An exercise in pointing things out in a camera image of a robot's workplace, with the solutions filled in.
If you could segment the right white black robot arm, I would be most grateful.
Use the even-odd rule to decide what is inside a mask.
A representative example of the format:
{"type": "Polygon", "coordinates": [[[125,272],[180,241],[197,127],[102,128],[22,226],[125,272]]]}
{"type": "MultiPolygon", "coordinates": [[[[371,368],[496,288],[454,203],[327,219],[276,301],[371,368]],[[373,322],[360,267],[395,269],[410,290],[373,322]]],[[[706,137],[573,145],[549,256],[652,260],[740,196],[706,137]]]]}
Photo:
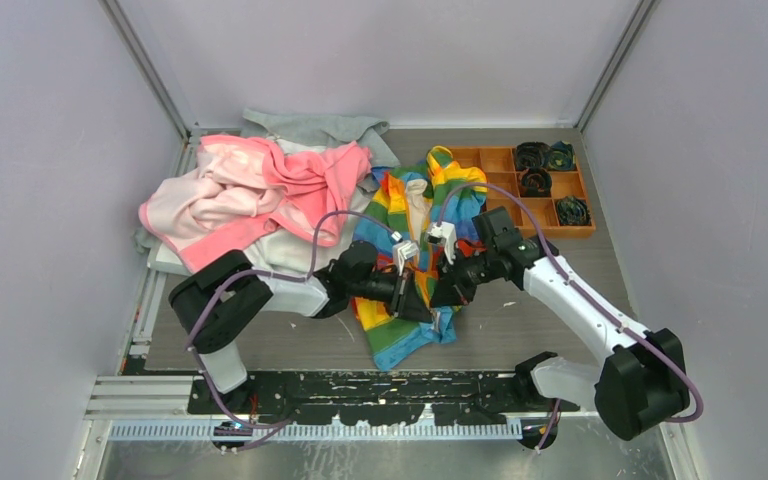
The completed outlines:
{"type": "Polygon", "coordinates": [[[483,247],[471,255],[456,249],[453,224],[429,226],[428,241],[443,249],[432,306],[466,306],[480,285],[506,280],[548,307],[595,359],[586,365],[543,352],[521,362],[514,387],[522,407],[566,401],[596,411],[614,435],[631,440],[693,405],[674,333],[650,330],[615,308],[546,239],[523,237],[505,208],[479,214],[473,225],[483,247]]]}

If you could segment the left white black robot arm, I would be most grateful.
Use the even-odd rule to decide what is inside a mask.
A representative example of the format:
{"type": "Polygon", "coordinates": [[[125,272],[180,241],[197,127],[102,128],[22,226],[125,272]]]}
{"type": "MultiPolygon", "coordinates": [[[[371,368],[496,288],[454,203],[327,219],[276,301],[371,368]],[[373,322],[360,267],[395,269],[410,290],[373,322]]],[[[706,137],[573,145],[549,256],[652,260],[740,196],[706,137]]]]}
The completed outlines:
{"type": "Polygon", "coordinates": [[[191,337],[188,349],[213,382],[215,403],[229,413],[250,403],[252,388],[236,339],[261,312],[326,318],[347,309],[353,300],[369,300],[411,325],[432,323],[417,274],[404,264],[383,267],[377,260],[373,244],[354,241],[303,279],[257,270],[242,251],[233,250],[178,284],[168,302],[191,337]]]}

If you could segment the rainbow striped zip jacket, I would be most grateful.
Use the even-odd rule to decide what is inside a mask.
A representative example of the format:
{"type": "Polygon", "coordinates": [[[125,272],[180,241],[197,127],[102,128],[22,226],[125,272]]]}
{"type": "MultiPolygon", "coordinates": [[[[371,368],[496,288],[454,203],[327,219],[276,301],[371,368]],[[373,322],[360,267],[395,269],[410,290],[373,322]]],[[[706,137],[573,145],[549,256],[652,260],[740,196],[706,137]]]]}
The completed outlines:
{"type": "MultiPolygon", "coordinates": [[[[486,183],[483,170],[463,166],[447,147],[434,146],[426,159],[413,165],[392,169],[379,181],[379,188],[358,221],[355,240],[373,244],[378,250],[378,264],[394,264],[391,237],[377,224],[375,218],[418,245],[418,255],[409,261],[415,269],[415,291],[428,304],[438,283],[437,261],[442,254],[425,238],[429,226],[439,214],[455,227],[459,240],[473,245],[478,236],[472,223],[487,199],[484,187],[466,188],[446,199],[456,186],[470,182],[486,183]]],[[[382,302],[355,299],[352,309],[366,333],[375,366],[388,371],[396,367],[419,348],[431,344],[447,344],[457,339],[453,323],[456,307],[441,307],[432,311],[432,322],[410,321],[388,313],[382,302]]]]}

